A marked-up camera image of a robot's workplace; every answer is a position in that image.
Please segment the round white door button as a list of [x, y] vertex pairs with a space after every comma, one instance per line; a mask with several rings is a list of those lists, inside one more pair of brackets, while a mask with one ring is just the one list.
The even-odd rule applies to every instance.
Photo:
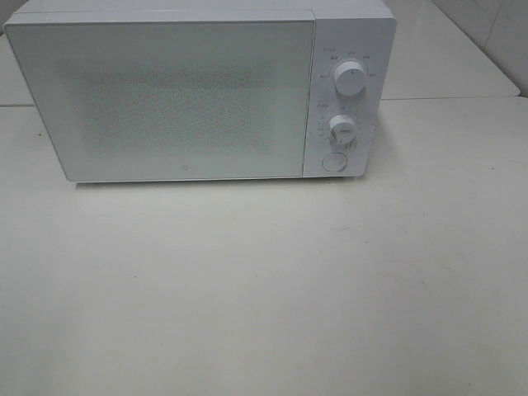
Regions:
[[347, 156], [344, 153], [330, 153], [324, 157], [322, 165], [328, 172], [341, 172], [347, 166]]

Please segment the white microwave knob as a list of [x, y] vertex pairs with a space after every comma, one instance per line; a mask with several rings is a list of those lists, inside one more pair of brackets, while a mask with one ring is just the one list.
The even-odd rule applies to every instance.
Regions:
[[335, 115], [329, 121], [330, 140], [335, 145], [347, 145], [357, 135], [357, 125], [350, 115]]
[[334, 86], [343, 96], [353, 97], [366, 85], [365, 67], [356, 60], [347, 60], [336, 66], [333, 72]]

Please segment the white microwave door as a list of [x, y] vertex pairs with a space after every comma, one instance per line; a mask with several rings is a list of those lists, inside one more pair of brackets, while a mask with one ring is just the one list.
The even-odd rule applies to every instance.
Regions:
[[314, 24], [11, 25], [72, 182], [297, 177]]

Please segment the white microwave oven body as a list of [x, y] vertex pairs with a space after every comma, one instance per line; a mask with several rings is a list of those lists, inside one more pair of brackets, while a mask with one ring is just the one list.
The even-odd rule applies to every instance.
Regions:
[[[311, 21], [314, 24], [301, 174], [297, 177], [176, 181], [361, 176], [365, 172], [375, 132], [397, 27], [393, 13], [384, 2], [29, 1], [9, 17], [3, 29], [7, 36], [7, 28], [11, 25], [284, 21]], [[336, 66], [347, 60], [358, 61], [366, 70], [365, 88], [353, 97], [341, 95], [333, 80]], [[347, 145], [335, 145], [330, 140], [328, 123], [336, 115], [352, 116], [356, 122], [357, 135]], [[347, 156], [347, 165], [343, 171], [328, 172], [323, 168], [323, 159], [330, 153], [344, 153]]]

